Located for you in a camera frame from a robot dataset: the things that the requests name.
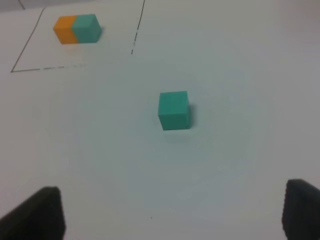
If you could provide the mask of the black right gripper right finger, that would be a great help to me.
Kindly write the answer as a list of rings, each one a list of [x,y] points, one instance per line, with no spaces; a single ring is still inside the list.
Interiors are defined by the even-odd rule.
[[[282,229],[288,240],[320,238],[320,190],[303,179],[286,183]]]

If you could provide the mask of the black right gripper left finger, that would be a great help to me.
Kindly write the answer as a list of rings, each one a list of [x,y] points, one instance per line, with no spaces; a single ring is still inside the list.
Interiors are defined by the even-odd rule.
[[[0,218],[2,240],[62,240],[65,232],[62,196],[56,186],[41,188]]]

